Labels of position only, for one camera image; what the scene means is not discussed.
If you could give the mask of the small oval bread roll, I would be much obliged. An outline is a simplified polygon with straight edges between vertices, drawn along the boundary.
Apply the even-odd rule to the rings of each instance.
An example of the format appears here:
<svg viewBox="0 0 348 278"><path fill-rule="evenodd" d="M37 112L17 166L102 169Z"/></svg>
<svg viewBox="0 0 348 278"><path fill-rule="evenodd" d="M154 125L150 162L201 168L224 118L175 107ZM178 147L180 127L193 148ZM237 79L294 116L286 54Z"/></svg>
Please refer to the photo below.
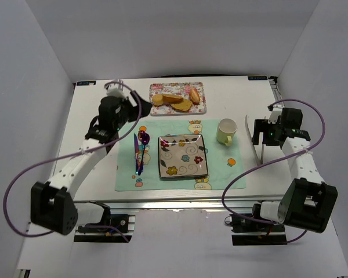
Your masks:
<svg viewBox="0 0 348 278"><path fill-rule="evenodd" d="M197 89L192 87L189 92L189 97L192 103L199 104L201 101L200 94L198 93Z"/></svg>

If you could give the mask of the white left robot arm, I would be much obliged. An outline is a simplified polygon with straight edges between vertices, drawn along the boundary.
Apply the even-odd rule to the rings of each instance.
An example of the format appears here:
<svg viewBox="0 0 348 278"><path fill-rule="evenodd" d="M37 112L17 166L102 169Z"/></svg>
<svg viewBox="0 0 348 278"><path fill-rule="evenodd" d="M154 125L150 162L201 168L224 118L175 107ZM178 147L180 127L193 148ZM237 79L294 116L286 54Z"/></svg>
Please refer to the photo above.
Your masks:
<svg viewBox="0 0 348 278"><path fill-rule="evenodd" d="M90 122L80 153L72 155L47 182L36 182L32 186L30 217L33 224L62 235L68 235L75 226L92 229L110 226L110 212L105 204L75 204L74 197L89 173L122 138L118 132L124 124L150 114L150 102L143 100L136 91L132 91L131 96L136 106L118 89L102 98L99 114Z"/></svg>

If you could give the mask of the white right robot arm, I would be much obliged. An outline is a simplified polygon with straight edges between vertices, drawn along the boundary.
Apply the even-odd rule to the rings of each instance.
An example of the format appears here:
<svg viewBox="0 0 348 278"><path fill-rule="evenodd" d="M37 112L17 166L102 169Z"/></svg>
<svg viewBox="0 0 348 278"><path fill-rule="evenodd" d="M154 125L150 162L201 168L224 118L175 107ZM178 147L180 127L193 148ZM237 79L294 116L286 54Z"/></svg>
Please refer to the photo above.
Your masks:
<svg viewBox="0 0 348 278"><path fill-rule="evenodd" d="M269 110L269 119L255 120L252 143L279 146L288 157L292 182L280 202L261 203L260 218L322 233L334 209L337 189L328 185L318 172L309 151L309 133L300 128L302 111L281 105L271 105Z"/></svg>

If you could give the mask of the round bread slice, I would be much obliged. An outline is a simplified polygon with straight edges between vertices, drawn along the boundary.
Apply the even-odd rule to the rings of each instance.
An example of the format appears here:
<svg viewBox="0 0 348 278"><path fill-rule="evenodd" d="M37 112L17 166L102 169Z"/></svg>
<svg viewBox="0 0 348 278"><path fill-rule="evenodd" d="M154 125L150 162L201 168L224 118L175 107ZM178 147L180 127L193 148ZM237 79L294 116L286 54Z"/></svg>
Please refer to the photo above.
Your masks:
<svg viewBox="0 0 348 278"><path fill-rule="evenodd" d="M161 94L155 94L152 96L152 103L155 106L161 106L164 104L164 97Z"/></svg>

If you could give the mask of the long toasted bread slice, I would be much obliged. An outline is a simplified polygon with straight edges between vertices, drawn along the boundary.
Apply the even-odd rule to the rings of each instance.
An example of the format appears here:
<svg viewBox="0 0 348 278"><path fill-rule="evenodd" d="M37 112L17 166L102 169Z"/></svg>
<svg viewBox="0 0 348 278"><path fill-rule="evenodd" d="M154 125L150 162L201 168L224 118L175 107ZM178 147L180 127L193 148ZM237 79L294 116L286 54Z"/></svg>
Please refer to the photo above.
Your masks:
<svg viewBox="0 0 348 278"><path fill-rule="evenodd" d="M174 95L174 94L162 94L164 97L165 103L180 103L183 101L182 96Z"/></svg>

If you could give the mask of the flat toasted bread slice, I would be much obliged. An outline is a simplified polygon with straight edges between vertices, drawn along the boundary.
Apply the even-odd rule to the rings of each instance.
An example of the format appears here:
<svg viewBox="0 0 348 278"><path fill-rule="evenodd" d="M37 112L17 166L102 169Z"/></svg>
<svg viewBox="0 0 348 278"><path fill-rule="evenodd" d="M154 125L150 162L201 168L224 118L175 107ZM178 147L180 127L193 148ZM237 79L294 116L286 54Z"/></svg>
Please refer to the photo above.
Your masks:
<svg viewBox="0 0 348 278"><path fill-rule="evenodd" d="M193 106L193 102L188 99L182 99L182 101L176 103L170 103L170 106L179 112L188 112Z"/></svg>

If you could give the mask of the pale yellow mug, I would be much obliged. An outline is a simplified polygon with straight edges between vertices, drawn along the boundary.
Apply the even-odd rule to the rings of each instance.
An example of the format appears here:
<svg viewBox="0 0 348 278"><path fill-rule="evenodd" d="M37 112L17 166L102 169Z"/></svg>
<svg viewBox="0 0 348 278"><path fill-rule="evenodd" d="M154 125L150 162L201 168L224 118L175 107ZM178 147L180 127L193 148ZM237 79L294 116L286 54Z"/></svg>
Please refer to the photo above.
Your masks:
<svg viewBox="0 0 348 278"><path fill-rule="evenodd" d="M237 131L237 124L232 119L222 119L217 126L216 139L219 143L231 146Z"/></svg>

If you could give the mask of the iridescent purple spoon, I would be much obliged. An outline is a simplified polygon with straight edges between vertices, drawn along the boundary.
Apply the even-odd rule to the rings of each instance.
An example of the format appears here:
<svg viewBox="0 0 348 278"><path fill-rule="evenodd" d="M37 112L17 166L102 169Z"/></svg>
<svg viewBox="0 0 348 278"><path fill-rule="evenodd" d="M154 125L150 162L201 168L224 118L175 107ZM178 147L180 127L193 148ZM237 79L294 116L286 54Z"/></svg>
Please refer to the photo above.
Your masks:
<svg viewBox="0 0 348 278"><path fill-rule="evenodd" d="M143 158L144 158L144 152L146 150L146 146L149 144L150 142L150 135L146 132L142 132L141 134L141 143L143 145L143 149L142 149L142 157L140 160L140 164L139 164L139 169L138 169L138 175L141 175L142 171L143 171Z"/></svg>

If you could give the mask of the iridescent purple knife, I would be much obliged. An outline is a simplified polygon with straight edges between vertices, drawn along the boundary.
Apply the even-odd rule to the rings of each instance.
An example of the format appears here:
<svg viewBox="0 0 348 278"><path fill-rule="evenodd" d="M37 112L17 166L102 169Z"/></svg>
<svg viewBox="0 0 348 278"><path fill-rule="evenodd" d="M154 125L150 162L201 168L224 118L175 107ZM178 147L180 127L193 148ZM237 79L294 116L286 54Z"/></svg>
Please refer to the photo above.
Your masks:
<svg viewBox="0 0 348 278"><path fill-rule="evenodd" d="M136 174L139 173L139 140L137 138L137 135L133 135L133 140L134 140L134 149L135 149L135 164L136 164Z"/></svg>

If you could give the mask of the floral serving tray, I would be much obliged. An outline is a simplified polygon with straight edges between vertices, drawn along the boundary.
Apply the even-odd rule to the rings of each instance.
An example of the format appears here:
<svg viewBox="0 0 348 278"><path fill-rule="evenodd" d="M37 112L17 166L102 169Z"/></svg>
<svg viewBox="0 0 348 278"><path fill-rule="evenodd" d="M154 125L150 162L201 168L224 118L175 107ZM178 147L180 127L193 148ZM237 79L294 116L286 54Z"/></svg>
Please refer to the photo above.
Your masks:
<svg viewBox="0 0 348 278"><path fill-rule="evenodd" d="M202 82L153 83L149 88L152 116L205 114Z"/></svg>

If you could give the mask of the mint green cartoon placemat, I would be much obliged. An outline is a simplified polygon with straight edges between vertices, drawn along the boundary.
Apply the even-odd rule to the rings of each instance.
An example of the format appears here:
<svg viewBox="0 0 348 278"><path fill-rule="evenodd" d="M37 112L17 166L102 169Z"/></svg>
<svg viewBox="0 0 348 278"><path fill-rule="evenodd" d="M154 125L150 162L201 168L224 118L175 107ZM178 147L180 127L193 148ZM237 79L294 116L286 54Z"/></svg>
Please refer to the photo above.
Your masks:
<svg viewBox="0 0 348 278"><path fill-rule="evenodd" d="M120 141L117 159L115 189L124 191L147 191L166 189L222 190L243 169L238 141L233 138L231 146L220 144L216 139L218 120L147 120L142 121L133 132ZM143 171L136 174L133 135L139 140L139 164L143 145L141 134L150 135L143 158ZM205 177L160 179L158 171L158 137L181 134L201 134L204 138L209 174Z"/></svg>

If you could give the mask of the square floral plate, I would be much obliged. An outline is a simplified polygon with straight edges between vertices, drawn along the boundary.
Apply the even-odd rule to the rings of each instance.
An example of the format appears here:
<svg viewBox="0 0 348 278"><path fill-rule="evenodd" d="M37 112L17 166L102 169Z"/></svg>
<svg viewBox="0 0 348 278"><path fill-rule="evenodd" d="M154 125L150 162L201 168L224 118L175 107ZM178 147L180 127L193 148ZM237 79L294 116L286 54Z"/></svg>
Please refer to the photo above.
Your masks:
<svg viewBox="0 0 348 278"><path fill-rule="evenodd" d="M203 136L158 137L158 171L162 180L207 176L209 170Z"/></svg>

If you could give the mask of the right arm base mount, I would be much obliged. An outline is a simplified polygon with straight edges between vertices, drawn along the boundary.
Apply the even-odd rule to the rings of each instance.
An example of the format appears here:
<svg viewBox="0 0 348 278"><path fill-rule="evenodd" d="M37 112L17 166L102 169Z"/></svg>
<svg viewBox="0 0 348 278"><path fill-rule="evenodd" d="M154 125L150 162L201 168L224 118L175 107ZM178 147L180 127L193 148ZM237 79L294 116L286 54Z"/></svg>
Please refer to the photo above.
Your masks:
<svg viewBox="0 0 348 278"><path fill-rule="evenodd" d="M267 224L262 218L262 204L265 200L259 200L252 206L251 212L246 214L230 213L224 219L224 224L231 228L233 246L283 246L287 245L285 227L277 224Z"/></svg>

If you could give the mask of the aluminium table frame rail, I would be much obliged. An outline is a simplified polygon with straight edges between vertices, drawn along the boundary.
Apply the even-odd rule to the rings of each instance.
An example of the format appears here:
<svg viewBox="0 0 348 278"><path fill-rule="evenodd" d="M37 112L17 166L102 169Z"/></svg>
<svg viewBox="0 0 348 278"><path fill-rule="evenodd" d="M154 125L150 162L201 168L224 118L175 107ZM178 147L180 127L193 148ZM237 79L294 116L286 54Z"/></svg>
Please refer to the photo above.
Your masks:
<svg viewBox="0 0 348 278"><path fill-rule="evenodd" d="M231 209L250 210L255 203L260 201L277 202L282 195L252 195L225 197L225 204ZM220 197L183 197L183 198L153 198L153 199L121 199L101 200L113 210L223 210L224 206Z"/></svg>

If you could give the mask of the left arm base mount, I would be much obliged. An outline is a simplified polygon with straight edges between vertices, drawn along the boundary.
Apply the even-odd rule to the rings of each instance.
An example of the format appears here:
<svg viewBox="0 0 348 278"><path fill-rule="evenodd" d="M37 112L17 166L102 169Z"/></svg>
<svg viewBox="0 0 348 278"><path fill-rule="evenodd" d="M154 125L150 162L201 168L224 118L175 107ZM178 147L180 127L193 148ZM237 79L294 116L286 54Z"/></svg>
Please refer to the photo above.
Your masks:
<svg viewBox="0 0 348 278"><path fill-rule="evenodd" d="M76 243L129 243L135 215L119 212L101 202L77 203Z"/></svg>

